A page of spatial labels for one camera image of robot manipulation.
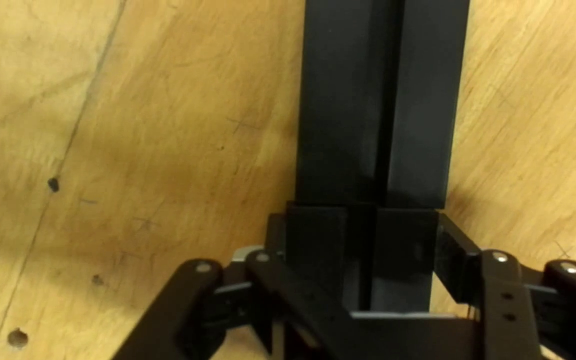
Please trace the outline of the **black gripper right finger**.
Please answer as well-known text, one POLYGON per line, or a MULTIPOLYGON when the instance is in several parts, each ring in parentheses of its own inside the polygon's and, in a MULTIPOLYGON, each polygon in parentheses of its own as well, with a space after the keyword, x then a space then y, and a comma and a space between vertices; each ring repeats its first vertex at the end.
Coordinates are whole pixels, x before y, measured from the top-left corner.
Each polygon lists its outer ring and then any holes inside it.
POLYGON ((459 305, 479 311, 485 360, 540 360, 540 339, 520 262, 479 249, 449 217, 438 217, 435 273, 459 305))

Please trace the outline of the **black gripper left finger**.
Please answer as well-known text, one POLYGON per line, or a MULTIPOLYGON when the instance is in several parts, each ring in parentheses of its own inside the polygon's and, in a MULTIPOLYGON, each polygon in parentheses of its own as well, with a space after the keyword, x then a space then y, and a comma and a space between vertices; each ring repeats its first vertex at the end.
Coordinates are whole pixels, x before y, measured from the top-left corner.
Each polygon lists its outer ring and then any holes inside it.
POLYGON ((246 260, 259 316, 254 331, 277 360, 342 360, 340 220, 273 215, 266 242, 246 260))

